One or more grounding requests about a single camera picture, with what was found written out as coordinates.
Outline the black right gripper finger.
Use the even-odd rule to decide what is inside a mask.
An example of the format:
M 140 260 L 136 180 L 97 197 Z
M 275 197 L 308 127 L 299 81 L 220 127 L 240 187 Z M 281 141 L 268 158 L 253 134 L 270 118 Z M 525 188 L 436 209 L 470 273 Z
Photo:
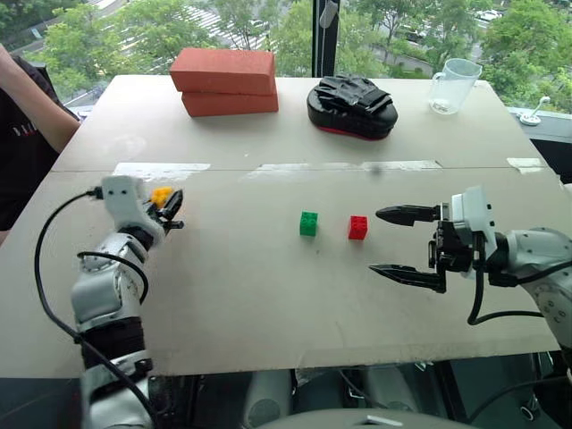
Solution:
M 368 268 L 394 282 L 437 293 L 446 292 L 444 273 L 423 273 L 408 265 L 370 265 Z
M 441 218 L 440 206 L 388 206 L 379 209 L 375 215 L 385 222 L 402 226 L 413 226 L 415 222 L 432 223 Z

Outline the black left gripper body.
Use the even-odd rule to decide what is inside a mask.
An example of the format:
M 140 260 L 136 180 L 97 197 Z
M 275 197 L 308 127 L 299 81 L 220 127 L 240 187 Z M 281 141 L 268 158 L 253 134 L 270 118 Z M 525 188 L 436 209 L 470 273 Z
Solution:
M 172 207 L 159 208 L 156 203 L 147 201 L 144 204 L 144 210 L 153 221 L 163 228 L 165 234 L 174 229 L 173 218 L 175 216 L 175 211 Z

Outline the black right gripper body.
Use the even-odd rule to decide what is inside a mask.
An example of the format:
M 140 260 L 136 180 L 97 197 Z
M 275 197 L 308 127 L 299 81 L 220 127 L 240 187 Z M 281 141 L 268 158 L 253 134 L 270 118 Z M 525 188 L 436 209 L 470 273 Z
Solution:
M 442 278 L 447 272 L 467 273 L 473 262 L 472 236 L 461 238 L 450 220 L 447 203 L 433 207 L 433 220 L 437 228 L 428 243 L 428 266 Z

